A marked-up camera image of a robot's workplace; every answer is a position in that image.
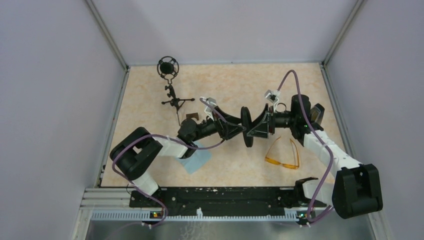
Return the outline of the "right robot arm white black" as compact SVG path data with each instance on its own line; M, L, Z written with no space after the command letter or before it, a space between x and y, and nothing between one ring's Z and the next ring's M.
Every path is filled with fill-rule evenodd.
M253 139L268 138L277 128L288 128L294 139L327 167L321 179L314 177L296 181L293 200L299 206L319 201L333 207L343 219L349 219L383 209L380 175L373 164L363 164L344 152L326 134L320 123L324 114L320 104L311 105L307 95L293 95L290 109L277 111L275 106L264 107L252 120L247 107L240 110L245 145Z

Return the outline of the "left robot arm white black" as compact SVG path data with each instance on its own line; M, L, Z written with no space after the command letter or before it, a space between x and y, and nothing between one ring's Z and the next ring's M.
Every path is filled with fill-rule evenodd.
M141 200L154 207L160 202L161 194L157 191L159 185L147 170L156 157L187 159L202 149L196 141L218 134L224 142L247 129L240 118L216 106L200 123L192 118L183 120L174 138L151 134L146 128L138 127L110 151L109 158L112 168L142 191Z

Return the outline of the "light blue cleaning cloth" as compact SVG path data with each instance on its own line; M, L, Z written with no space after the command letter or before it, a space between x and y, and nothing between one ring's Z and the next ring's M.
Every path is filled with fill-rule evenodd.
M193 148L189 147L186 151L186 154L191 154L190 156L176 158L176 160L184 167L189 175L199 170L212 157L210 152L211 147L205 147L198 141L194 142L192 146Z

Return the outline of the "black glasses case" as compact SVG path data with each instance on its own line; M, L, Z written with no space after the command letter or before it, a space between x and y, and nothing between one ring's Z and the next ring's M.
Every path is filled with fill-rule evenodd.
M253 122L252 122L251 114L248 107L246 106L241 107L240 119L241 119L241 125L244 127L244 131L242 133L244 144L247 148L251 148L254 143L254 138L252 136L249 136L248 132L251 130Z

